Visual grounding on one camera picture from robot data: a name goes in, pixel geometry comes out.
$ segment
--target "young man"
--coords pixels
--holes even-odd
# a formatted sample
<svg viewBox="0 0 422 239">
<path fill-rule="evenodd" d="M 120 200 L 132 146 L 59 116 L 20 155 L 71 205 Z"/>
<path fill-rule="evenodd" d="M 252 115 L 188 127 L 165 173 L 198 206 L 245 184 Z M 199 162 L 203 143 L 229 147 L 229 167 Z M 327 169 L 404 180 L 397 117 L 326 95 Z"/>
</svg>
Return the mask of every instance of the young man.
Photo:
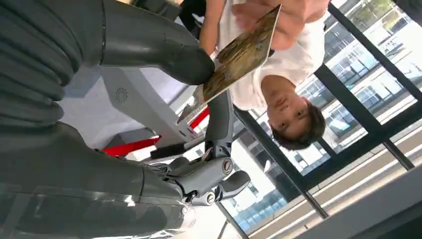
<svg viewBox="0 0 422 239">
<path fill-rule="evenodd" d="M 242 110 L 266 107 L 274 139 L 287 149 L 297 150 L 310 146 L 325 130 L 321 111 L 298 96 L 295 88 L 322 64 L 321 17 L 328 0 L 207 0 L 200 46 L 210 56 L 216 55 L 242 31 L 256 27 L 256 20 L 278 3 L 285 4 L 270 58 L 231 86 L 230 93 L 233 103 Z"/>
</svg>

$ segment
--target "card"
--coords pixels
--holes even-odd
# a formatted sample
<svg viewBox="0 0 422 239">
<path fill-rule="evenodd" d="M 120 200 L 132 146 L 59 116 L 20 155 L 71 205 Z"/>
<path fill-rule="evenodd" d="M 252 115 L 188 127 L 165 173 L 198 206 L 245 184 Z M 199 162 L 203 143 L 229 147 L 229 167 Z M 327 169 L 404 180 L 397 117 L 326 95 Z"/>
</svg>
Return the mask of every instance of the card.
<svg viewBox="0 0 422 239">
<path fill-rule="evenodd" d="M 254 31 L 240 34 L 219 52 L 217 69 L 206 83 L 198 86 L 194 93 L 195 104 L 184 109 L 178 122 L 189 123 L 195 119 L 208 102 L 265 63 L 280 8 L 278 5 L 269 11 L 257 21 L 258 27 Z"/>
</svg>

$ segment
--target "man's hand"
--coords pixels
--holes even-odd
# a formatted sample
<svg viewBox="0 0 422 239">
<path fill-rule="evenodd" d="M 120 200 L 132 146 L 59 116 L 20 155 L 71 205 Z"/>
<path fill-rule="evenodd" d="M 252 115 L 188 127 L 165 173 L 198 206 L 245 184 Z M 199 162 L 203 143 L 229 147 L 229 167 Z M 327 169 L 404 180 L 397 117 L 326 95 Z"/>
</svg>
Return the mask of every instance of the man's hand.
<svg viewBox="0 0 422 239">
<path fill-rule="evenodd" d="M 285 50 L 293 46 L 306 23 L 320 19 L 329 0 L 248 0 L 232 6 L 237 25 L 244 31 L 254 30 L 256 21 L 281 4 L 271 48 Z"/>
</svg>

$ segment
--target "dark hair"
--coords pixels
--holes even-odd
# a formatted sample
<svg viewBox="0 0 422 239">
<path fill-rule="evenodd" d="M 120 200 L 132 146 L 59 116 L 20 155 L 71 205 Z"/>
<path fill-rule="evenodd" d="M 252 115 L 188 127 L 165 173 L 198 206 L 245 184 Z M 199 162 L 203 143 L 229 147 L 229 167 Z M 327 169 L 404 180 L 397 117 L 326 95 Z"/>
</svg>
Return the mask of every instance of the dark hair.
<svg viewBox="0 0 422 239">
<path fill-rule="evenodd" d="M 280 146 L 288 150 L 304 149 L 309 147 L 313 142 L 317 141 L 318 138 L 322 137 L 325 131 L 325 119 L 321 110 L 309 103 L 308 114 L 311 118 L 311 128 L 298 139 L 284 138 L 278 131 L 271 127 L 271 130 L 273 131 L 273 138 L 280 144 Z"/>
</svg>

